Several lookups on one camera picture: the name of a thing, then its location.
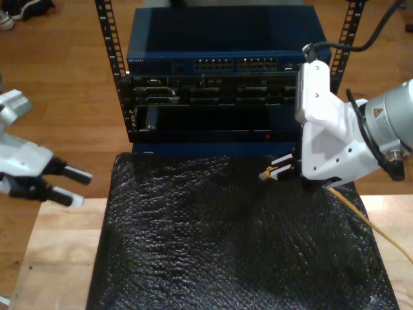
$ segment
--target yellow warning sticker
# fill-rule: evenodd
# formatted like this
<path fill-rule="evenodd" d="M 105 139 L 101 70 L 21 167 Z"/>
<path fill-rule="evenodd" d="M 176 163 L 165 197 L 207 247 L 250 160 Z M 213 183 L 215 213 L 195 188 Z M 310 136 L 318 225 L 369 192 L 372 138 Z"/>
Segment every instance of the yellow warning sticker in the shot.
<path fill-rule="evenodd" d="M 374 117 L 377 118 L 380 115 L 381 111 L 383 111 L 382 108 L 373 109 Z"/>

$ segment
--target wooden floor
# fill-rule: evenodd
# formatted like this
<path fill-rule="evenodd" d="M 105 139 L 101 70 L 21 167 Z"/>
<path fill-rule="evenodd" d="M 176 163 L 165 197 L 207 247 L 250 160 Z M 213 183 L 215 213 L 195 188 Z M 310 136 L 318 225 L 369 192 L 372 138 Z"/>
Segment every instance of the wooden floor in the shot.
<path fill-rule="evenodd" d="M 142 1 L 113 0 L 119 37 L 126 54 L 134 8 Z M 347 3 L 308 0 L 330 41 L 337 41 Z M 369 1 L 356 36 L 364 43 L 392 1 Z M 59 0 L 47 16 L 18 22 L 0 32 L 0 71 L 6 90 L 22 90 L 34 110 L 9 132 L 52 149 L 70 164 L 93 173 L 84 187 L 50 178 L 88 198 L 107 197 L 116 155 L 129 151 L 119 102 L 110 73 L 93 1 Z M 357 98 L 372 98 L 413 78 L 413 34 L 404 31 L 403 14 L 388 22 L 368 51 L 353 53 L 340 95 L 350 87 Z M 378 172 L 358 182 L 362 194 L 412 194 L 413 160 L 406 182 L 392 183 Z M 0 198 L 0 295 L 10 296 L 40 203 Z"/>

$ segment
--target wooden table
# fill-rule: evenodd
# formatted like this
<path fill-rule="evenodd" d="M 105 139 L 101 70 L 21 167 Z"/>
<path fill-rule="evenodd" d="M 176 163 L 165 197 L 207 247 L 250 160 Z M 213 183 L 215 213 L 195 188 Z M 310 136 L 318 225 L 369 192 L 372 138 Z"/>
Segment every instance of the wooden table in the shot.
<path fill-rule="evenodd" d="M 372 222 L 413 254 L 413 195 L 362 196 Z M 43 203 L 30 237 L 10 310 L 84 309 L 106 199 L 82 209 Z M 413 265 L 376 235 L 399 306 L 413 309 Z"/>

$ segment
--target cable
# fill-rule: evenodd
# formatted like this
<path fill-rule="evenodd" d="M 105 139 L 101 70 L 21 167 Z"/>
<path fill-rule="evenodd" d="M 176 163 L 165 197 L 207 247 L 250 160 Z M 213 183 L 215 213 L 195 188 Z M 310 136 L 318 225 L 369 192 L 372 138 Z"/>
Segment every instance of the cable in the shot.
<path fill-rule="evenodd" d="M 334 47 L 342 50 L 348 50 L 351 52 L 362 52 L 369 47 L 371 47 L 374 43 L 374 41 L 377 39 L 379 36 L 380 32 L 382 31 L 383 27 L 386 25 L 388 19 L 391 17 L 391 15 L 400 7 L 405 2 L 405 0 L 397 0 L 385 13 L 385 15 L 381 18 L 381 21 L 377 25 L 376 29 L 373 31 L 373 34 L 371 35 L 370 39 L 363 45 L 363 46 L 348 46 L 346 44 L 342 43 L 335 43 L 335 42 L 318 42 L 314 44 L 314 48 L 316 50 L 319 50 L 320 48 L 328 48 L 328 47 Z"/>
<path fill-rule="evenodd" d="M 340 194 L 338 191 L 336 191 L 335 189 L 328 189 L 335 197 L 337 197 L 338 199 L 340 199 L 347 207 L 349 207 L 350 209 L 352 209 L 368 226 L 370 226 L 371 228 L 373 228 L 373 230 L 375 230 L 379 235 L 381 235 L 384 239 L 386 239 L 388 242 L 390 242 L 392 245 L 394 245 L 395 247 L 398 248 L 398 250 L 400 252 L 402 252 L 407 259 L 413 264 L 413 257 L 411 257 L 408 252 L 406 252 L 406 250 L 404 250 L 404 248 L 402 248 L 396 241 L 394 241 L 392 238 L 390 238 L 389 236 L 387 236 L 383 231 L 381 231 L 381 229 L 377 226 L 375 226 L 372 222 L 370 222 L 370 220 L 368 218 L 366 218 L 364 216 L 363 213 L 361 213 L 360 211 L 357 210 L 357 208 L 351 203 L 349 202 L 342 194 Z"/>

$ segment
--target shoe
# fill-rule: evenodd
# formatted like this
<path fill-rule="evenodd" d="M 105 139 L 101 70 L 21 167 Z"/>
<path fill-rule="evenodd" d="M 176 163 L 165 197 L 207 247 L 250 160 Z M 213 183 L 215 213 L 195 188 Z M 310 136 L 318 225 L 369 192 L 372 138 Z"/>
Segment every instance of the shoe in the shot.
<path fill-rule="evenodd" d="M 26 21 L 33 16 L 41 16 L 47 13 L 49 8 L 54 8 L 52 0 L 20 0 L 21 19 Z"/>
<path fill-rule="evenodd" d="M 7 12 L 8 15 L 16 20 L 20 19 L 20 4 L 19 0 L 3 0 L 3 4 L 1 5 L 1 9 L 4 12 Z"/>
<path fill-rule="evenodd" d="M 13 28 L 13 26 L 14 26 L 14 20 L 11 19 L 10 16 L 6 12 L 0 11 L 0 30 L 10 30 L 11 28 Z"/>
<path fill-rule="evenodd" d="M 51 7 L 55 7 L 52 0 L 3 0 L 2 10 L 8 12 L 12 19 L 26 21 L 45 14 Z"/>

